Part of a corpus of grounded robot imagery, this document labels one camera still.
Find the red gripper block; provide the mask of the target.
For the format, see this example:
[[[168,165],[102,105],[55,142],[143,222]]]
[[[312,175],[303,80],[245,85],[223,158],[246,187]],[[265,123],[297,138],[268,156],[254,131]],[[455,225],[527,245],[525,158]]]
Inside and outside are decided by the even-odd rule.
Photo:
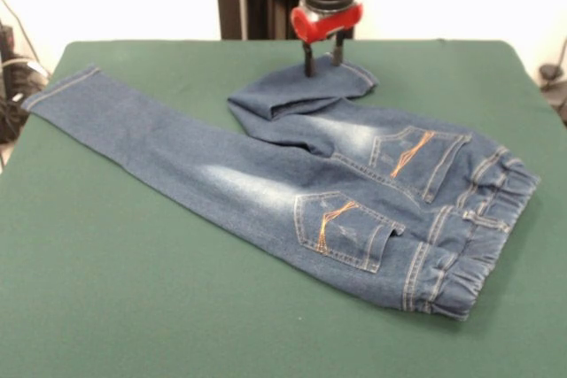
[[[306,77],[315,75],[315,59],[311,43],[322,41],[329,35],[337,33],[332,52],[332,64],[340,66],[344,56],[345,33],[338,31],[355,27],[360,22],[362,14],[361,4],[354,4],[346,10],[331,15],[317,14],[303,6],[295,7],[291,11],[291,26],[296,36],[303,42]]]

